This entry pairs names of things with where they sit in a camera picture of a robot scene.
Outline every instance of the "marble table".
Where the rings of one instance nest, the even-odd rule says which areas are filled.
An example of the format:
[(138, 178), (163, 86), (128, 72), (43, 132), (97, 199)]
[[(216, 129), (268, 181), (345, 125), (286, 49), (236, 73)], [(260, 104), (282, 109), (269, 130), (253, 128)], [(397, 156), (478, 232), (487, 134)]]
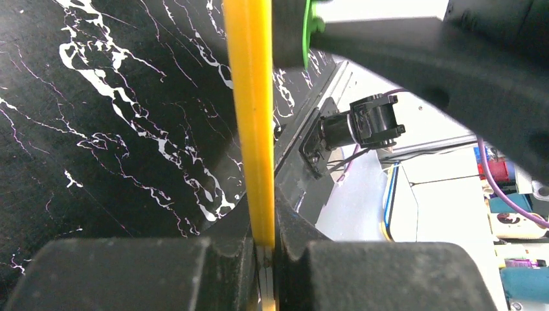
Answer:
[[(221, 2), (0, 3), (0, 308), (50, 240), (197, 236), (239, 202)], [(275, 132), (331, 64), (274, 72)]]

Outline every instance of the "yellow strip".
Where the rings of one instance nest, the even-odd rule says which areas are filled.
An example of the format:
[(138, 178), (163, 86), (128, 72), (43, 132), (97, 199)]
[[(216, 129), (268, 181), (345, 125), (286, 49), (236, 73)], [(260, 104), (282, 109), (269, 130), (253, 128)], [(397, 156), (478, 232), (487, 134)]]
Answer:
[(223, 2), (252, 235), (275, 247), (271, 0)]

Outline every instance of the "green object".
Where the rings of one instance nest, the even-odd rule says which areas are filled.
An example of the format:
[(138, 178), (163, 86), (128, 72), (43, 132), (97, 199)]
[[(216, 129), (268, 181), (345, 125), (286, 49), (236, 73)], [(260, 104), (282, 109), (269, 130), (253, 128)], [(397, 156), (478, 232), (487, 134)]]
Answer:
[(309, 47), (311, 45), (311, 34), (314, 32), (323, 32), (326, 28), (324, 21), (316, 14), (316, 3), (313, 0), (307, 0), (305, 4), (305, 16), (303, 19), (303, 64), (305, 69), (309, 64)]

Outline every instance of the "yellow rod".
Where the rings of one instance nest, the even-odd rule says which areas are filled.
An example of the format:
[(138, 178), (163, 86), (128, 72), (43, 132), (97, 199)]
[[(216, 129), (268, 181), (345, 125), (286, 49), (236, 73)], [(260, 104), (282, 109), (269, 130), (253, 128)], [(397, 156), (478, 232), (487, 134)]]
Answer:
[(252, 235), (275, 248), (271, 0), (223, 3)]

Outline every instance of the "teal object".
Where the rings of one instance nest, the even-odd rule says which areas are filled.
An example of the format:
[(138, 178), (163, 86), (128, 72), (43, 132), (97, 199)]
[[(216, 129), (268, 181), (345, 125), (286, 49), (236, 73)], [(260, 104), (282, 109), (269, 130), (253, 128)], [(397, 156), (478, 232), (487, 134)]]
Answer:
[[(531, 213), (532, 207), (530, 206), (530, 203), (528, 203), (528, 200), (526, 199), (526, 196), (523, 194), (513, 193), (507, 195), (511, 201), (513, 201), (515, 204), (517, 204), (521, 209), (524, 209), (525, 211)], [(509, 207), (503, 200), (500, 198), (492, 198), (490, 199), (490, 212), (491, 213), (516, 213), (514, 209)]]
[(549, 303), (549, 268), (504, 268), (500, 274), (507, 298)]

